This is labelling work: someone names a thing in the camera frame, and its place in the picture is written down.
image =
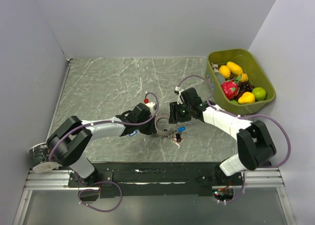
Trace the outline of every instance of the yellow mango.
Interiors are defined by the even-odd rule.
[[[236,76],[244,73],[243,69],[240,66],[238,66],[237,64],[235,64],[234,62],[227,62],[226,65],[230,69],[230,71]]]

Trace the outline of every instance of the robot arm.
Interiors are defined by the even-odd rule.
[[[238,146],[238,153],[220,163],[216,177],[225,181],[243,170],[255,170],[276,154],[275,145],[262,121],[239,119],[211,102],[202,102],[194,88],[178,93],[177,102],[170,103],[170,124],[190,121],[191,118],[212,124],[231,135]]]
[[[276,148],[262,121],[248,121],[236,118],[228,113],[220,112],[219,106],[210,102],[202,102],[194,88],[181,91],[178,101],[170,103],[170,124],[190,121],[192,118],[212,124],[237,140],[238,153],[219,163],[215,177],[218,182],[229,181],[230,177],[243,170],[255,170],[267,162],[275,153]],[[76,116],[69,117],[47,140],[52,150],[67,133],[85,125],[75,131],[73,137],[67,137],[54,153],[55,160],[62,166],[69,166],[76,171],[89,185],[97,181],[98,171],[90,161],[82,155],[87,144],[96,139],[109,136],[132,135],[135,131],[143,134],[156,133],[154,119],[143,125],[130,126],[121,123],[142,123],[148,120],[155,110],[155,103],[140,103],[128,115],[116,115],[104,120],[103,124],[97,121],[81,121]]]
[[[47,139],[47,146],[50,150],[71,130],[82,126],[75,131],[72,136],[67,137],[57,148],[54,153],[54,159],[62,166],[68,166],[73,169],[89,185],[97,180],[98,171],[93,167],[91,162],[84,157],[83,151],[90,141],[110,136],[131,135],[137,130],[142,134],[156,133],[154,119],[141,126],[125,126],[121,123],[141,123],[148,120],[154,112],[156,104],[149,102],[140,103],[132,111],[125,114],[116,115],[113,118],[101,120],[103,124],[95,124],[98,121],[79,120],[76,116],[69,117],[60,127]]]

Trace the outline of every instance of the wire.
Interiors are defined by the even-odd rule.
[[[118,206],[121,204],[121,202],[122,202],[122,200],[123,200],[123,191],[122,191],[122,189],[120,188],[120,186],[119,186],[117,183],[112,182],[112,181],[95,182],[95,183],[91,184],[91,186],[94,186],[94,185],[101,185],[101,184],[103,184],[103,183],[113,184],[113,185],[115,185],[115,186],[119,189],[120,198],[119,198],[119,201],[118,201],[117,205],[116,205],[114,208],[108,209],[108,210],[98,209],[98,208],[95,208],[95,207],[93,207],[93,206],[91,206],[91,205],[89,205],[89,204],[87,204],[87,203],[85,203],[85,202],[83,202],[83,201],[81,200],[80,195],[81,195],[83,192],[99,192],[99,190],[94,190],[94,189],[85,189],[85,190],[80,191],[80,192],[78,193],[79,203],[81,203],[81,204],[83,204],[83,205],[89,207],[90,209],[96,210],[96,211],[98,211],[98,212],[103,212],[103,213],[112,212],[112,211],[114,211],[115,209],[117,209]]]
[[[213,89],[212,89],[212,86],[211,86],[210,82],[208,82],[204,77],[199,76],[199,75],[190,75],[190,76],[187,76],[187,77],[185,77],[183,80],[181,80],[181,81],[177,84],[177,87],[180,87],[181,84],[182,84],[184,81],[186,81],[187,79],[189,79],[189,78],[191,78],[191,77],[198,77],[198,78],[204,80],[204,81],[208,84],[211,93],[210,93],[210,96],[206,99],[206,101],[207,101],[207,104],[211,107],[212,105],[211,105],[211,103],[209,102],[209,99],[211,99],[211,97],[213,96]]]
[[[153,95],[154,98],[156,99],[156,103],[157,103],[157,108],[156,108],[156,110],[154,111],[154,113],[151,115],[151,117],[150,117],[148,120],[146,120],[146,121],[144,121],[144,122],[142,122],[142,123],[123,123],[123,122],[112,121],[112,120],[101,120],[101,121],[94,122],[93,124],[94,124],[94,125],[99,125],[99,124],[104,124],[104,123],[116,123],[116,124],[122,124],[122,125],[125,125],[125,126],[141,126],[141,125],[144,125],[144,124],[148,123],[149,121],[151,121],[151,120],[155,117],[155,115],[156,115],[157,112],[158,112],[158,107],[159,107],[159,105],[158,105],[158,97],[156,96],[156,94],[154,94],[154,93],[152,93],[152,92],[148,92],[148,93],[146,93],[145,98],[146,98],[148,95]],[[80,125],[80,126],[74,128],[74,129],[72,129],[72,130],[69,131],[67,134],[65,134],[65,135],[56,143],[56,145],[54,146],[54,148],[51,150],[51,152],[50,152],[50,154],[49,154],[49,157],[48,157],[49,161],[54,161],[54,160],[53,160],[53,155],[54,155],[54,153],[56,152],[56,150],[58,149],[58,147],[60,146],[60,144],[61,144],[65,139],[67,139],[72,133],[76,132],[77,130],[80,130],[80,129],[82,129],[82,128],[89,127],[89,126],[91,126],[91,123],[83,124],[83,125]]]
[[[280,125],[280,123],[278,123],[275,119],[273,119],[272,117],[269,117],[267,115],[264,115],[264,114],[254,114],[254,115],[248,115],[248,116],[244,116],[244,117],[241,117],[240,119],[248,119],[248,118],[258,118],[258,117],[263,117],[263,118],[267,118],[269,119],[270,121],[272,121],[274,124],[276,124],[279,129],[282,131],[282,133],[284,134],[284,137],[286,139],[286,143],[287,143],[287,153],[286,153],[286,156],[284,158],[284,160],[282,160],[280,163],[276,164],[276,165],[273,165],[273,166],[264,166],[262,168],[275,168],[275,167],[280,167],[282,165],[284,165],[290,155],[291,155],[291,142],[290,142],[290,139],[289,139],[289,136],[287,135],[286,131],[284,130],[284,128]]]
[[[227,187],[218,189],[218,192],[227,190],[231,185],[232,185],[232,181],[228,183]]]
[[[242,183],[242,187],[241,190],[238,192],[238,194],[236,196],[234,196],[231,200],[223,202],[223,201],[219,201],[219,203],[221,204],[225,204],[225,203],[231,203],[233,201],[235,201],[238,197],[240,197],[241,193],[243,192],[243,189],[245,187],[245,173],[243,173],[243,183]]]

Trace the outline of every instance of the metal frame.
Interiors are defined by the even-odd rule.
[[[61,90],[59,93],[58,101],[56,103],[55,112],[49,127],[47,138],[49,137],[53,123],[56,117],[58,106],[62,97],[63,89],[66,83],[66,79],[71,68],[71,60],[68,63],[68,67],[65,72]],[[32,170],[29,171],[28,177],[24,185],[24,191],[21,198],[19,208],[14,220],[14,225],[22,225],[24,218],[30,203],[32,191],[73,191],[82,190],[87,188],[69,188],[69,170],[54,170],[47,173],[34,173]],[[288,225],[295,225],[295,218],[287,198],[284,182],[280,170],[278,168],[258,168],[255,171],[248,171],[245,174],[246,177],[246,188],[269,188],[275,187],[278,190],[279,199],[283,208],[283,212]]]

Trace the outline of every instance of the blue connector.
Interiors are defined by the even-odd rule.
[[[133,133],[129,134],[129,136],[134,136],[138,133],[138,130],[135,130]]]
[[[186,130],[186,127],[180,127],[180,128],[178,128],[177,130],[178,130],[178,132],[183,132],[183,131]]]

